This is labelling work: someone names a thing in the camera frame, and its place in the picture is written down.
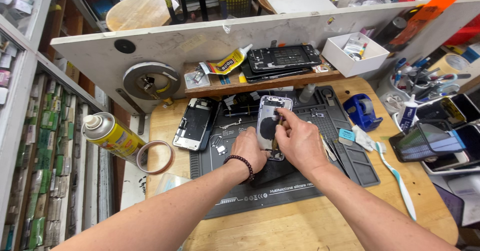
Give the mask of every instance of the tape dispenser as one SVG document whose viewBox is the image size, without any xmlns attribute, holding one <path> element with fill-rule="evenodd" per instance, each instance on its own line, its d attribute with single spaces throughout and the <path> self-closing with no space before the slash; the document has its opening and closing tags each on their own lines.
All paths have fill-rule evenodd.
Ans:
<svg viewBox="0 0 480 251">
<path fill-rule="evenodd" d="M 350 97 L 343 103 L 343 108 L 352 122 L 365 132 L 374 131 L 384 120 L 382 117 L 375 117 L 374 104 L 364 93 Z"/>
</svg>

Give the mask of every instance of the glue tube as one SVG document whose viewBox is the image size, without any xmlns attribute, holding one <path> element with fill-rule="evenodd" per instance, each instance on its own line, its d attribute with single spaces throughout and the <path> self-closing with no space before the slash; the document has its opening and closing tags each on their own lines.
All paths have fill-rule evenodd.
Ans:
<svg viewBox="0 0 480 251">
<path fill-rule="evenodd" d="M 247 57 L 247 52 L 252 46 L 253 45 L 250 44 L 245 48 L 237 48 L 218 64 L 201 62 L 199 65 L 205 74 L 226 75 L 242 64 L 243 60 Z"/>
<path fill-rule="evenodd" d="M 409 129 L 413 124 L 415 114 L 417 114 L 417 103 L 415 102 L 415 95 L 412 94 L 409 101 L 403 102 L 402 109 L 398 113 L 396 120 L 402 131 Z"/>
</svg>

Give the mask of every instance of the mesh pencil holder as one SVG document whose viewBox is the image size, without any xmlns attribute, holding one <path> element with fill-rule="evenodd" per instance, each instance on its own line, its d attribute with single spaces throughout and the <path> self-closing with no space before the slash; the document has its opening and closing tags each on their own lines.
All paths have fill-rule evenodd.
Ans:
<svg viewBox="0 0 480 251">
<path fill-rule="evenodd" d="M 462 149 L 432 149 L 431 143 L 427 140 L 426 132 L 423 128 L 425 124 L 432 125 L 446 134 L 448 134 L 448 131 L 452 131 L 451 125 L 446 120 L 418 120 L 414 126 L 388 139 L 400 162 L 429 161 L 428 159 L 431 157 L 459 153 L 462 151 Z"/>
</svg>

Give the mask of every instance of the yellow glue tube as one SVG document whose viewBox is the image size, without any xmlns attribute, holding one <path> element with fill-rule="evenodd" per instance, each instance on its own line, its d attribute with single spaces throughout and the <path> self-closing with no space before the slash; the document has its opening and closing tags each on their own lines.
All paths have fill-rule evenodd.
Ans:
<svg viewBox="0 0 480 251">
<path fill-rule="evenodd" d="M 243 60 L 245 60 L 245 58 L 247 57 L 247 52 L 250 50 L 252 46 L 253 45 L 250 44 L 245 48 L 237 48 L 218 64 L 201 62 L 200 63 L 201 69 L 205 72 L 205 74 L 217 74 L 217 75 L 228 74 L 232 70 L 234 70 L 237 66 L 242 64 Z"/>
</svg>

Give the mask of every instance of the wooden stool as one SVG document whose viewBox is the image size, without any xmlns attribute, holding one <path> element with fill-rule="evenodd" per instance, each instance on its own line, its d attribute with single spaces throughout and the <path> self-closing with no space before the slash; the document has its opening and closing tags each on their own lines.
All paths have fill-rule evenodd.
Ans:
<svg viewBox="0 0 480 251">
<path fill-rule="evenodd" d="M 178 3 L 172 0 L 173 8 Z M 106 15 L 106 26 L 112 32 L 159 27 L 170 19 L 165 0 L 123 0 Z"/>
<path fill-rule="evenodd" d="M 275 14 L 275 12 L 273 12 L 272 7 L 270 7 L 270 5 L 268 4 L 267 0 L 257 0 L 257 2 L 258 2 L 257 16 L 260 15 L 260 13 L 262 12 L 262 9 L 265 10 L 265 12 L 267 12 L 270 15 Z"/>
</svg>

